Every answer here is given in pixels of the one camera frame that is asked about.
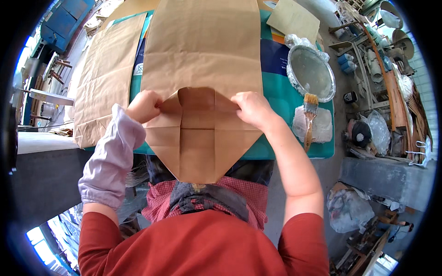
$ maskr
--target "folded paper bag bottom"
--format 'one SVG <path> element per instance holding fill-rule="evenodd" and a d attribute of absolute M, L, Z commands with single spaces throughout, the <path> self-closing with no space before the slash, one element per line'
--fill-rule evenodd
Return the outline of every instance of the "folded paper bag bottom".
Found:
<path fill-rule="evenodd" d="M 182 182 L 215 183 L 262 135 L 238 105 L 210 87 L 185 87 L 145 123 L 146 142 Z"/>

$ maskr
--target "cardboard piece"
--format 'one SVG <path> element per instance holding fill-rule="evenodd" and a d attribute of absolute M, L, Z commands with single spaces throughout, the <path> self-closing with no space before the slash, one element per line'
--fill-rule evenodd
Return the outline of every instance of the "cardboard piece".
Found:
<path fill-rule="evenodd" d="M 130 78 L 146 14 L 99 32 L 93 38 L 75 99 L 74 141 L 95 146 L 104 135 L 117 103 L 129 105 Z"/>
<path fill-rule="evenodd" d="M 178 180 L 215 183 L 262 134 L 227 100 L 263 92 L 256 0 L 161 0 L 146 38 L 144 89 L 167 99 L 145 126 L 148 145 Z"/>
<path fill-rule="evenodd" d="M 294 0 L 279 0 L 267 20 L 267 25 L 283 34 L 307 38 L 313 45 L 318 35 L 319 23 L 319 19 Z"/>
<path fill-rule="evenodd" d="M 146 142 L 180 181 L 215 183 L 262 135 L 237 109 L 210 87 L 181 88 L 144 124 Z"/>

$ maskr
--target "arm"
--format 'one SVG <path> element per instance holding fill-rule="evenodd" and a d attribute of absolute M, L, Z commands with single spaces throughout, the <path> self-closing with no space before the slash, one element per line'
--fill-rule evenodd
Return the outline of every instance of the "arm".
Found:
<path fill-rule="evenodd" d="M 145 139 L 141 123 L 156 117 L 161 98 L 139 93 L 126 111 L 112 107 L 112 120 L 84 166 L 78 181 L 83 206 L 78 262 L 82 275 L 102 274 L 109 252 L 121 241 L 115 212 L 125 196 L 125 178 L 132 169 L 133 150 Z"/>
<path fill-rule="evenodd" d="M 78 181 L 84 214 L 98 212 L 118 225 L 115 211 L 125 196 L 125 178 L 132 169 L 133 150 L 143 144 L 146 136 L 141 124 L 160 114 L 161 103 L 154 91 L 143 91 L 126 111 L 118 105 L 112 107 L 112 120 Z"/>
<path fill-rule="evenodd" d="M 275 152 L 287 196 L 284 224 L 302 213 L 324 217 L 324 196 L 318 175 L 288 125 L 263 95 L 241 92 L 231 100 L 241 108 L 237 111 L 239 118 L 260 129 Z"/>

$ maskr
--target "blue machine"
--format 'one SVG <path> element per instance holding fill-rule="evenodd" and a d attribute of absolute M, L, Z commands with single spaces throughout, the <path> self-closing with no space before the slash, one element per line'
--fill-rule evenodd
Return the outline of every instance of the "blue machine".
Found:
<path fill-rule="evenodd" d="M 40 36 L 57 53 L 63 53 L 94 0 L 59 0 L 42 22 Z"/>

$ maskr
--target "paint brush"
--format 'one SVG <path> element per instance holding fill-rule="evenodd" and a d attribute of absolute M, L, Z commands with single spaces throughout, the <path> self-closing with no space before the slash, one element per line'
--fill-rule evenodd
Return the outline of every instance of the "paint brush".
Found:
<path fill-rule="evenodd" d="M 304 96 L 304 115 L 307 131 L 304 136 L 304 150 L 308 152 L 312 144 L 313 119 L 318 113 L 318 96 L 306 93 Z"/>

